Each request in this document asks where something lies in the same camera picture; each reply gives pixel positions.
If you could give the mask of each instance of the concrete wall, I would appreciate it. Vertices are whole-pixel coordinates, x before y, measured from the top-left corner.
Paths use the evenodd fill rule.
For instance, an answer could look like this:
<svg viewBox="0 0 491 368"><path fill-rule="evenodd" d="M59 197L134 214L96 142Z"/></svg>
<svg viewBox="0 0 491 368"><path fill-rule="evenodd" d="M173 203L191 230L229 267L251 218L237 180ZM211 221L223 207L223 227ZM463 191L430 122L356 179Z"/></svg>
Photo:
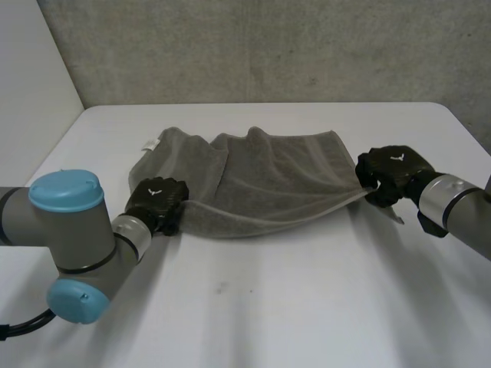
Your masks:
<svg viewBox="0 0 491 368"><path fill-rule="evenodd" d="M83 110L36 0L0 0L0 186L23 186Z"/></svg>
<svg viewBox="0 0 491 368"><path fill-rule="evenodd" d="M38 2L86 107L433 101L491 151L489 0Z"/></svg>

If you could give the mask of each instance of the gray towel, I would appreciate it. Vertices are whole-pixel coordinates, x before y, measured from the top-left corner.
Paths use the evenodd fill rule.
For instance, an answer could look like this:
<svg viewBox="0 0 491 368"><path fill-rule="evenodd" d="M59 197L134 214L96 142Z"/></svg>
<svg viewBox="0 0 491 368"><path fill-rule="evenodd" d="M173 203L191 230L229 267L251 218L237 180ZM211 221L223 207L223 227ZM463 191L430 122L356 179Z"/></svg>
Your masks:
<svg viewBox="0 0 491 368"><path fill-rule="evenodd" d="M160 135L130 172L130 189L146 178L184 180L189 187L180 228L208 238L275 232L339 209L367 194L335 132L246 137L211 143L177 128Z"/></svg>

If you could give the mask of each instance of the black cable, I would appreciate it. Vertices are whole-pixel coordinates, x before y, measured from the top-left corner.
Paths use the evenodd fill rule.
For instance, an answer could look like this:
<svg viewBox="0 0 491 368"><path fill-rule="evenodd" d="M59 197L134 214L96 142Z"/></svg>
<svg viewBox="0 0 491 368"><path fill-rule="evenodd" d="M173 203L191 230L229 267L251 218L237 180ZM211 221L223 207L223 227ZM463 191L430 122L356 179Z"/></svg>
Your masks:
<svg viewBox="0 0 491 368"><path fill-rule="evenodd" d="M27 326L33 324L34 322L38 322L43 317L48 317L48 316L51 316L52 314L53 314L53 312L51 312L51 309L45 310L43 313L39 314L37 317L34 317L31 320L24 322L23 324L15 324L14 326L10 326L10 329L14 330L14 329L18 329L18 328L27 327Z"/></svg>
<svg viewBox="0 0 491 368"><path fill-rule="evenodd" d="M9 337L21 336L39 330L41 327L51 322L55 317L56 314L48 309L37 317L22 324L16 324L14 326L9 326L8 324L0 325L0 341L5 341Z"/></svg>

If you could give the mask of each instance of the white table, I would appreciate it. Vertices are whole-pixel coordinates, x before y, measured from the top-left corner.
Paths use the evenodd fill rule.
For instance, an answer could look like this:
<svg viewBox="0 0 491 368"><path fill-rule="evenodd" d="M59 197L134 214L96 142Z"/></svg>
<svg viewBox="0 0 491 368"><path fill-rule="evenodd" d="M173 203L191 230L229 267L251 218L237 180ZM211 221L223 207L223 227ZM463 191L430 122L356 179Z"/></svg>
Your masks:
<svg viewBox="0 0 491 368"><path fill-rule="evenodd" d="M432 103L285 103L93 107L35 174L96 173L111 218L129 195L140 148L167 127L211 140L250 126L335 130L356 160L407 144L439 171L484 186L491 158ZM414 205L396 225L364 201L274 235L161 238L97 323L59 318L0 343L14 367L476 367L491 361L491 263L451 236L425 235ZM0 249L0 318L44 310L48 251Z"/></svg>

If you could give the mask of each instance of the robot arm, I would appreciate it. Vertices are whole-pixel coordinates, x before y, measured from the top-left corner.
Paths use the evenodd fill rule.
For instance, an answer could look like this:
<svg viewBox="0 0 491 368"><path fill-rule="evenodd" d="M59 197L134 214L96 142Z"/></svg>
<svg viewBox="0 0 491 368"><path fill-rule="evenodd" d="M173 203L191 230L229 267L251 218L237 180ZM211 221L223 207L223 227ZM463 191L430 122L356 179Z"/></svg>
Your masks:
<svg viewBox="0 0 491 368"><path fill-rule="evenodd" d="M491 196L486 190L436 172L407 146L363 153L356 173L363 187L376 189L366 197L372 205L384 208L409 198L426 233L442 238L449 232L491 261Z"/></svg>
<svg viewBox="0 0 491 368"><path fill-rule="evenodd" d="M48 247L59 272L47 295L50 309L90 324L107 309L153 235L177 233L180 204L188 195L184 182L144 180L111 224L93 173L53 172L30 188L0 188L0 245Z"/></svg>

